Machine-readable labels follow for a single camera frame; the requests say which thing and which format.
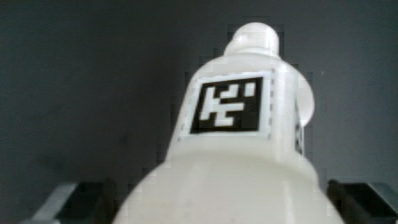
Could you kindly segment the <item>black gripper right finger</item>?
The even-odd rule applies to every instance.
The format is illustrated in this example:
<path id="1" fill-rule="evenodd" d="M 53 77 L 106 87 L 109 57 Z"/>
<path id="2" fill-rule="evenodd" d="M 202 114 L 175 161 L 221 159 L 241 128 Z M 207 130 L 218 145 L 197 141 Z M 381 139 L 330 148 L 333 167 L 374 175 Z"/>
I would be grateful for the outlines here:
<path id="1" fill-rule="evenodd" d="M 344 224 L 398 224 L 398 192 L 385 183 L 330 180 L 326 197 Z"/>

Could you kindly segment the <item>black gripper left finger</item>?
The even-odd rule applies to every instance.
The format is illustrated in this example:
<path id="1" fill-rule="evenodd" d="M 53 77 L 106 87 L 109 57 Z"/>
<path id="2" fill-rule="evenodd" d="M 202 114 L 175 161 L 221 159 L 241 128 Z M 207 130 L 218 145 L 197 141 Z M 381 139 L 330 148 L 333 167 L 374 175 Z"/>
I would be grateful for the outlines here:
<path id="1" fill-rule="evenodd" d="M 115 216 L 113 181 L 61 183 L 19 224 L 111 224 Z"/>

